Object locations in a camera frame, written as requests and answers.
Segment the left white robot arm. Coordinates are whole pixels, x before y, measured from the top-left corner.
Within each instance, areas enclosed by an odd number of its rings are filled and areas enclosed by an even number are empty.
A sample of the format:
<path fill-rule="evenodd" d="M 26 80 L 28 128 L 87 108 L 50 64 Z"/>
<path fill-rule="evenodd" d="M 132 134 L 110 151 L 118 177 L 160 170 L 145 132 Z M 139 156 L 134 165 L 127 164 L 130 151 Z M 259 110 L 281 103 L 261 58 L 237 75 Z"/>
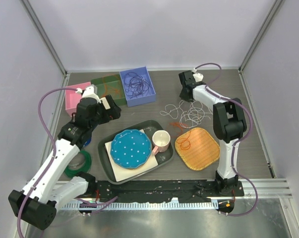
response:
<path fill-rule="evenodd" d="M 118 119 L 120 113 L 121 109 L 111 95 L 99 102 L 94 98 L 80 100 L 76 112 L 61 128 L 52 152 L 38 172 L 21 191 L 13 190 L 8 196 L 18 225 L 25 221 L 43 231 L 65 204 L 78 196 L 90 198 L 95 194 L 96 179 L 87 172 L 77 172 L 57 190 L 54 186 L 69 162 L 91 139 L 96 126 Z"/>

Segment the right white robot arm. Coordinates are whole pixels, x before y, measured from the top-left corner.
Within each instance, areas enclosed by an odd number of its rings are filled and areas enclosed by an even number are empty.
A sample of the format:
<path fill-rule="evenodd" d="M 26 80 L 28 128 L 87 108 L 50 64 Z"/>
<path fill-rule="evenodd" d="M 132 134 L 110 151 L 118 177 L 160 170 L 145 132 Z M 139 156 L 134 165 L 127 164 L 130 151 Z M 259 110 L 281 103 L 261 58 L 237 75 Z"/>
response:
<path fill-rule="evenodd" d="M 216 170 L 214 189 L 225 196 L 238 185 L 235 169 L 240 140 L 247 129 L 244 110 L 238 98 L 230 99 L 210 89 L 199 73 L 190 70 L 179 73 L 182 86 L 180 98 L 186 102 L 198 101 L 213 113 L 213 131 L 219 139 L 220 157 Z"/>

